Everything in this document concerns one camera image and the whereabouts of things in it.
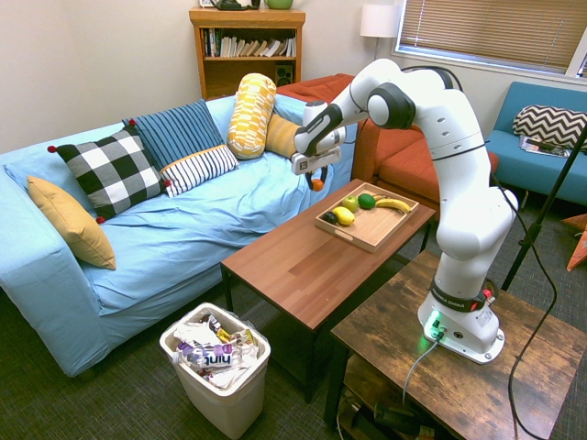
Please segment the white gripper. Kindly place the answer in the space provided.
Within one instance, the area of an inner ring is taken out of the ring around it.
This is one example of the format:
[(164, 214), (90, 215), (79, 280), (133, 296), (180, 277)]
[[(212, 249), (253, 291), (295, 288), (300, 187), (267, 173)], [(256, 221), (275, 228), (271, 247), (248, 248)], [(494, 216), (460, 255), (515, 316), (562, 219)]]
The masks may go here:
[(301, 153), (294, 153), (291, 157), (292, 171), (296, 175), (307, 173), (307, 181), (314, 184), (314, 172), (321, 168), (320, 180), (326, 182), (328, 175), (328, 165), (339, 161), (341, 158), (341, 148), (334, 147), (329, 151), (323, 152), (316, 156), (307, 157)]

